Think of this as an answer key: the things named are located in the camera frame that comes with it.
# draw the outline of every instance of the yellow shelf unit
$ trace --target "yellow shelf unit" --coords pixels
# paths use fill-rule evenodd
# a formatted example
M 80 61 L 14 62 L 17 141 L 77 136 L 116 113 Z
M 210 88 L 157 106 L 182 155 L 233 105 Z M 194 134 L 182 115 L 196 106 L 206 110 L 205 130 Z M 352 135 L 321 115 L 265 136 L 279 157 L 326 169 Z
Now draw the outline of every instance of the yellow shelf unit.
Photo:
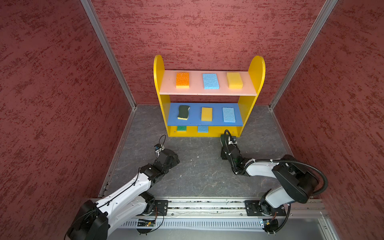
M 249 115 L 252 112 L 253 106 L 256 103 L 257 97 L 263 87 L 264 78 L 265 78 L 265 62 L 263 57 L 256 56 L 253 58 L 248 73 L 252 80 L 253 86 L 256 90 L 256 96 L 240 96 L 238 101 L 238 106 L 243 121 L 242 127 L 233 127 L 233 126 L 209 126 L 208 133 L 197 132 L 197 126 L 187 126 L 187 131 L 181 132 L 177 131 L 177 126 L 168 126 L 168 116 L 170 110 L 170 97 L 168 94 L 160 94 L 161 83 L 163 81 L 165 73 L 164 61 L 161 55 L 155 56 L 155 61 L 153 64 L 153 76 L 155 81 L 155 87 L 157 96 L 159 98 L 159 103 L 161 107 L 161 112 L 163 114 L 164 123 L 166 125 L 167 134 L 169 137 L 220 137 L 226 129 L 228 129 L 233 136 L 240 137 L 241 133 L 244 130 L 245 124 L 248 120 Z M 225 95 L 236 95 L 236 91 L 232 93 L 226 93 Z

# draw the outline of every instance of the yellow sponge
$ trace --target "yellow sponge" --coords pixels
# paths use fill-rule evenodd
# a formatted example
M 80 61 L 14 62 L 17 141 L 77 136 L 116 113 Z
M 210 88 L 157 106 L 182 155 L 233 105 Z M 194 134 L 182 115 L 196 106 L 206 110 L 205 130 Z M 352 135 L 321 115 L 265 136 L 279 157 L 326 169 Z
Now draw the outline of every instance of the yellow sponge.
M 189 88 L 189 73 L 176 73 L 176 88 Z
M 229 89 L 242 89 L 243 81 L 240 73 L 227 72 L 227 80 Z
M 212 108 L 201 109 L 201 120 L 205 122 L 212 122 Z

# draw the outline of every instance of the marble patterned floor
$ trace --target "marble patterned floor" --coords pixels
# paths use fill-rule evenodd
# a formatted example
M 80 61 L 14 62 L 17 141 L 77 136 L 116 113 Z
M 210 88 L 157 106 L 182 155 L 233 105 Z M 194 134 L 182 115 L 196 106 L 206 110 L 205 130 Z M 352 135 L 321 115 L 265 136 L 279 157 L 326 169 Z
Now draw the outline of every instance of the marble patterned floor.
M 155 160 L 154 145 L 163 134 L 166 128 L 160 106 L 139 105 L 106 194 Z M 261 197 L 278 186 L 274 178 L 234 175 L 230 163 L 220 158 L 219 138 L 167 137 L 164 145 L 179 155 L 180 164 L 148 190 L 155 197 Z M 286 154 L 266 106 L 253 108 L 238 146 L 243 157 L 276 159 Z

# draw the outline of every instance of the pink shelf board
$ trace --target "pink shelf board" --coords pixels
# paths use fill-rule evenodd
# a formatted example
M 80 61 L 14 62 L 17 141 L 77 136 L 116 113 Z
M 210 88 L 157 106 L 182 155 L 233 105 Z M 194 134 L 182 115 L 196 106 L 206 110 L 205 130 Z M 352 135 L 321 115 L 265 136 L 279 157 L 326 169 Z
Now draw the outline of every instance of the pink shelf board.
M 176 88 L 176 73 L 189 72 L 189 89 Z M 216 73 L 219 89 L 204 89 L 203 73 Z M 242 89 L 229 89 L 227 71 L 181 71 L 165 70 L 160 87 L 160 94 L 166 95 L 221 95 L 221 96 L 256 96 L 248 72 L 239 72 L 243 81 Z

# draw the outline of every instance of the toy shelf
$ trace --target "toy shelf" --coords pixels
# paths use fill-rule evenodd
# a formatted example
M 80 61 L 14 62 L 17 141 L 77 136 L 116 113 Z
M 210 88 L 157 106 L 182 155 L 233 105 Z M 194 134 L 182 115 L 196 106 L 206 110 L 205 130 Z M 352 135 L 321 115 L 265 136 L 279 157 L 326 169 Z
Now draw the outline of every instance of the toy shelf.
M 189 88 L 176 88 L 176 73 L 189 72 Z M 216 73 L 219 89 L 204 89 L 202 81 L 203 73 Z M 163 81 L 160 87 L 160 94 L 169 95 L 227 95 L 227 96 L 256 96 L 256 90 L 253 86 L 248 72 L 240 73 L 243 81 L 242 89 L 229 89 L 227 83 L 226 71 L 180 71 L 165 70 Z
M 189 89 L 176 89 L 176 73 L 182 70 L 165 70 L 163 58 L 156 55 L 153 75 L 157 96 L 169 137 L 220 137 L 227 129 L 240 137 L 249 115 L 263 87 L 265 62 L 260 56 L 253 58 L 248 72 L 240 72 L 243 89 L 229 89 L 228 71 L 184 71 L 189 72 Z M 220 89 L 204 89 L 202 73 L 216 73 Z M 224 95 L 240 96 L 238 103 L 171 103 L 169 95 Z M 188 105 L 188 120 L 177 119 L 179 105 Z M 212 122 L 201 121 L 201 107 L 212 107 Z M 223 121 L 223 107 L 234 108 L 236 122 Z M 177 126 L 187 130 L 177 131 Z M 197 126 L 208 126 L 208 133 L 197 132 Z
M 188 105 L 188 120 L 177 119 L 179 106 Z M 212 108 L 212 122 L 201 121 L 201 108 Z M 222 108 L 235 110 L 236 122 L 224 122 Z M 168 126 L 232 126 L 242 127 L 240 109 L 237 103 L 171 103 L 168 116 Z

